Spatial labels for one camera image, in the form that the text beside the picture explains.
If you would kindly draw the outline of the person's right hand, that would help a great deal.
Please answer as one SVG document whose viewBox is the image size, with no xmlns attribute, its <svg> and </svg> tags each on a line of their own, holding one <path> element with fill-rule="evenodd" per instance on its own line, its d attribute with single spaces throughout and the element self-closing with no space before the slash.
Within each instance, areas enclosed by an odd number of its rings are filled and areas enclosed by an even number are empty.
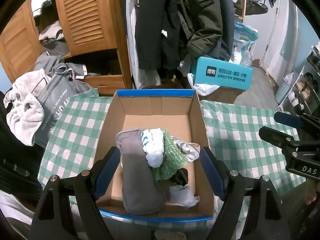
<svg viewBox="0 0 320 240">
<path fill-rule="evenodd" d="M 304 196 L 304 202 L 306 203 L 306 205 L 309 205 L 316 200 L 317 193 L 319 191 L 319 182 L 311 179 L 306 180 L 306 192 Z"/>
</svg>

